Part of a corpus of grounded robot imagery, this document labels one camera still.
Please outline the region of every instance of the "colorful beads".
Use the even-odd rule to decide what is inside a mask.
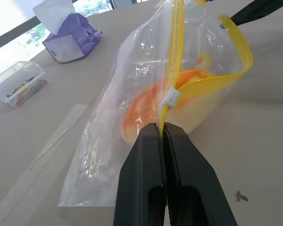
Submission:
[[[10,98],[13,94],[15,94],[19,89],[21,89],[23,86],[25,86],[27,83],[29,83],[31,80],[33,80],[34,77],[31,77],[29,80],[24,80],[24,82],[21,83],[21,85],[19,87],[17,87],[16,89],[14,89],[13,93],[7,94],[6,97]]]

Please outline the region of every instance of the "window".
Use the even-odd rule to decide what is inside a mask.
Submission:
[[[109,0],[78,0],[74,3],[74,7],[76,12],[83,16],[90,16],[112,10]],[[45,47],[42,42],[47,38],[49,33],[50,32],[42,24],[39,24],[1,47],[0,73],[18,61],[31,60],[34,56],[44,50]]]
[[[34,17],[33,7],[41,2],[43,0],[0,0],[0,36]]]

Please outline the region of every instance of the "white table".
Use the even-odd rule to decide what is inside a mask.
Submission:
[[[215,0],[208,11],[233,15],[250,2]],[[118,47],[151,17],[155,4],[153,0],[89,17],[104,35],[84,60],[59,65],[47,51],[33,59],[44,68],[48,85],[18,109],[0,103],[0,201],[73,107],[94,103]],[[238,225],[283,225],[283,8],[240,28],[252,48],[254,67],[190,138],[214,167]],[[55,206],[90,109],[59,147],[67,152],[65,164],[59,166],[54,183],[46,185],[42,201],[33,204],[24,225],[63,224]],[[237,190],[250,201],[237,202]],[[111,224],[113,208],[92,209],[97,211],[92,219],[90,211],[73,207],[62,212],[77,224]]]

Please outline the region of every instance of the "tree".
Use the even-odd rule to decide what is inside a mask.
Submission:
[[[109,0],[98,0],[95,7],[92,6],[91,1],[94,1],[94,0],[88,0],[87,2],[89,2],[90,4],[84,4],[82,8],[77,9],[77,12],[82,14],[83,16],[90,16],[90,15],[94,15],[97,13],[101,13],[101,12],[110,10]]]
[[[43,38],[46,35],[46,28],[43,24],[39,24],[33,29],[26,32],[26,34],[31,35],[31,38],[28,40],[27,44],[29,44],[31,41],[35,41],[39,44],[39,39]]]

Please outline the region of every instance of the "clear plastic sheet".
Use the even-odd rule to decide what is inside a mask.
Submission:
[[[75,105],[0,201],[0,226],[67,226],[58,198],[69,160],[91,112]]]
[[[176,89],[191,82],[243,71],[243,61],[221,21],[206,14],[204,1],[184,1],[183,55]],[[60,206],[113,206],[118,175],[142,127],[155,122],[164,96],[172,1],[131,33],[116,57],[68,171]],[[194,130],[236,82],[181,99],[166,121]]]

